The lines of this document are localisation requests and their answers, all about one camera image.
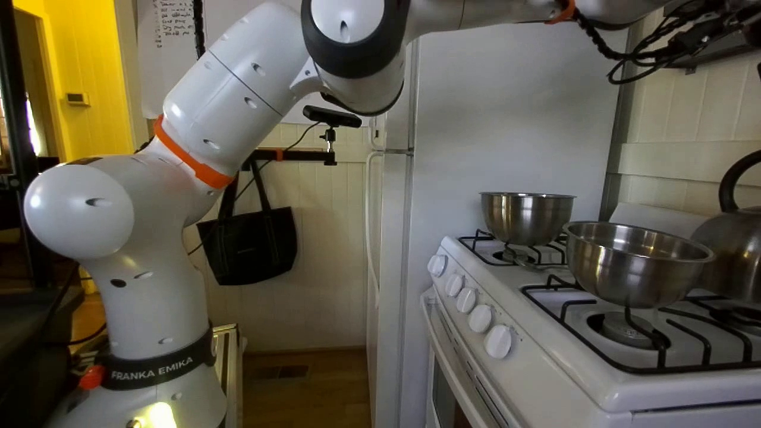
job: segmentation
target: white stove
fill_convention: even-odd
[[[445,237],[427,270],[434,362],[471,425],[761,425],[754,306],[692,292],[622,310],[575,285],[563,244],[506,250],[484,232]]]

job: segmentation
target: yellow wall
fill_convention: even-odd
[[[56,153],[62,160],[125,154],[142,137],[130,122],[115,0],[13,0],[41,18]],[[87,104],[66,102],[66,93]]]

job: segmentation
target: oven door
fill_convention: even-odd
[[[432,344],[425,428],[514,428],[516,418],[477,370],[434,292],[425,292],[424,316]]]

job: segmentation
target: metal pot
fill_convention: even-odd
[[[481,192],[482,222],[495,237],[514,244],[544,244],[569,223],[572,194]]]
[[[575,280],[627,306],[682,300],[713,260],[703,244],[639,226],[575,222],[563,231]]]
[[[761,165],[761,149],[735,162],[717,186],[717,216],[702,223],[692,240],[716,251],[705,269],[703,287],[733,300],[761,303],[761,206],[738,209],[735,186],[739,175]]]

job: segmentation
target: oven handle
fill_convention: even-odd
[[[472,373],[472,358],[461,349],[461,341],[452,337],[442,310],[437,306],[434,290],[420,294],[420,306],[427,325],[427,337],[434,349],[434,362],[456,398],[461,411],[472,425],[518,428],[518,420],[491,399],[496,393],[484,383],[482,373]]]

